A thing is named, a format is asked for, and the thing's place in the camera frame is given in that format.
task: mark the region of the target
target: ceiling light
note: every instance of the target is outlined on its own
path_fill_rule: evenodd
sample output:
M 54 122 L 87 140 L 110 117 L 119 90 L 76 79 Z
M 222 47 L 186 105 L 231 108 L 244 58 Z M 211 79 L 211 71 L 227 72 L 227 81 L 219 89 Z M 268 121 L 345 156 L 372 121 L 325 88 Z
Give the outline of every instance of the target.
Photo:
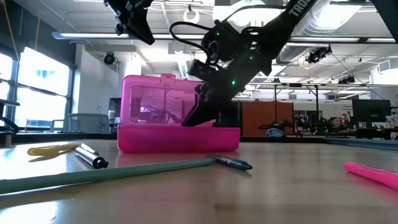
M 292 42 L 358 42 L 359 37 L 291 37 L 289 41 Z
M 128 34 L 112 34 L 112 33 L 61 33 L 52 32 L 52 36 L 57 40 L 74 40 L 74 39 L 133 39 Z
M 286 43 L 289 47 L 329 47 L 329 44 L 321 43 Z
M 52 32 L 52 36 L 57 40 L 82 40 L 82 39 L 136 39 L 128 34 L 117 35 L 114 33 L 61 33 Z M 202 40 L 203 34 L 177 34 L 177 37 L 185 40 Z M 161 40 L 173 40 L 170 34 L 154 34 L 154 38 Z
M 202 40 L 203 34 L 176 34 L 178 38 L 185 40 Z M 155 39 L 174 40 L 170 34 L 154 34 Z
M 394 40 L 394 38 L 369 38 L 366 42 L 367 43 L 382 42 L 382 43 L 395 44 L 396 40 Z

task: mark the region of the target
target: pen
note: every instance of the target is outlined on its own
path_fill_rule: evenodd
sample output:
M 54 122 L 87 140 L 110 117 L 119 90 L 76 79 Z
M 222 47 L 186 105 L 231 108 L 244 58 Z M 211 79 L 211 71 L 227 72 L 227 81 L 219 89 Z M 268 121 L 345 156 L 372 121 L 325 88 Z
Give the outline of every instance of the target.
M 239 159 L 233 159 L 233 158 L 229 158 L 226 156 L 215 155 L 215 154 L 210 154 L 210 155 L 207 155 L 206 157 L 210 158 L 210 159 L 215 159 L 216 162 L 233 167 L 235 169 L 239 169 L 239 170 L 253 169 L 253 167 L 250 166 L 247 162 L 241 161 Z

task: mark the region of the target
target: security camera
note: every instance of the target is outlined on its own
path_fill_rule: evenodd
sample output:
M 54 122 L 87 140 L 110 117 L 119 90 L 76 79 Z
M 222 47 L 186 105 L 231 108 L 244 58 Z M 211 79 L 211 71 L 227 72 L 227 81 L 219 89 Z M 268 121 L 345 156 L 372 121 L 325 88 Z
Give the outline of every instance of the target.
M 113 65 L 115 61 L 114 52 L 107 52 L 104 58 L 104 63 L 107 65 Z

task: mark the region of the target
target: table surface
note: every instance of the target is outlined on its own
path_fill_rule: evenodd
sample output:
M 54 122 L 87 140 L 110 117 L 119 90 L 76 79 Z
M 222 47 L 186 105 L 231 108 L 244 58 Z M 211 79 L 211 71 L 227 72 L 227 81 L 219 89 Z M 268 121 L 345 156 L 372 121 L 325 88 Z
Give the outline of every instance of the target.
M 121 154 L 116 141 L 87 140 L 110 167 L 203 158 Z M 30 157 L 0 149 L 0 179 L 87 170 L 74 152 Z M 215 164 L 126 179 L 0 195 L 0 223 L 396 223 L 398 190 L 345 172 L 354 161 L 398 171 L 398 152 L 330 144 L 241 143 L 228 154 L 253 165 Z

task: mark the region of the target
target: computer monitor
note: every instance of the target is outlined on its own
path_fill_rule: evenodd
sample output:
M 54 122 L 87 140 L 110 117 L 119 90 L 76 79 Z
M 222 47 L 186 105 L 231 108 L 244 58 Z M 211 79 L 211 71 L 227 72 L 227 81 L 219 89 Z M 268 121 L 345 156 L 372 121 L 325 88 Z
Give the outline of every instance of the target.
M 391 116 L 389 100 L 353 100 L 355 122 L 386 122 Z
M 108 110 L 113 110 L 115 116 L 120 116 L 120 102 L 121 98 L 110 98 Z

